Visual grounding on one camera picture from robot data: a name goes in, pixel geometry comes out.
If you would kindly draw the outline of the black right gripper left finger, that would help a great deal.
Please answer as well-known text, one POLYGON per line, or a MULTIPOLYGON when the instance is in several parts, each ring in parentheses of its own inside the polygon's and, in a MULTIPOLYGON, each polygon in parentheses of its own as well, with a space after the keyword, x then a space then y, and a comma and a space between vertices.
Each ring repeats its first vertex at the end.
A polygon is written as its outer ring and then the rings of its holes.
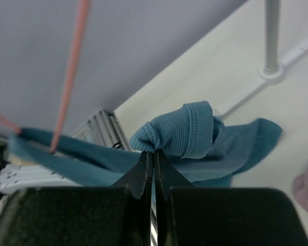
POLYGON ((153 155, 110 187, 15 192, 0 215, 0 245, 150 245, 153 155))

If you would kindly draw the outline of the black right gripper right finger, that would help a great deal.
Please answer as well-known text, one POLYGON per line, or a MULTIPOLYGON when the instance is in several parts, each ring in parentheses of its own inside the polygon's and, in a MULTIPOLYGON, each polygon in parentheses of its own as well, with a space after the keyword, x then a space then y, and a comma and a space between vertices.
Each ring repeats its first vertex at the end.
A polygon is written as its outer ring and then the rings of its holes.
POLYGON ((296 209, 271 188, 197 188, 153 156, 158 245, 308 245, 296 209))

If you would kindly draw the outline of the teal tank top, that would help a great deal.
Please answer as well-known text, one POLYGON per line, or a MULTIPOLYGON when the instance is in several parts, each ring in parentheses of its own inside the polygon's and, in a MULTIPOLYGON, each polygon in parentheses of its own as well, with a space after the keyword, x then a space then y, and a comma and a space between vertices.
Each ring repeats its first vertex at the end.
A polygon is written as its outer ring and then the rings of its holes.
POLYGON ((62 136, 63 157, 32 145, 49 145, 52 133, 23 128, 9 139, 11 154, 50 169, 82 186, 110 186, 138 161, 142 151, 163 150, 169 163, 198 187, 229 187, 234 175, 264 159, 277 145, 282 128, 264 118, 225 126, 206 101, 192 102, 141 126, 130 138, 130 151, 62 136))

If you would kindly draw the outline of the pink wire hanger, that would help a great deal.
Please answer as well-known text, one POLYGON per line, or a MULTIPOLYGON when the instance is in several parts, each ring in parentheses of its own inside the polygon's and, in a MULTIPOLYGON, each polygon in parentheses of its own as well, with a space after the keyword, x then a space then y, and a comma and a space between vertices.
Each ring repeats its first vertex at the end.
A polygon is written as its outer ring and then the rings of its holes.
MULTIPOLYGON (((67 111, 70 104, 70 98, 74 87, 74 81, 78 69, 81 49, 86 32, 90 7, 91 7, 91 1, 78 1, 78 7, 76 8, 76 14, 74 19, 73 37, 71 40, 69 57, 66 65, 60 108, 57 116, 57 121, 55 124, 55 130, 52 135, 50 144, 51 153, 54 153, 56 151, 56 148, 59 144, 60 135, 63 130, 64 123, 66 121, 67 111)), ((1 127, 5 127, 10 131, 13 131, 17 135, 20 134, 21 132, 21 128, 14 122, 7 119, 4 115, 2 115, 1 112, 0 112, 0 125, 1 127)), ((6 139, 7 137, 0 134, 0 142, 6 142, 7 141, 6 139)))

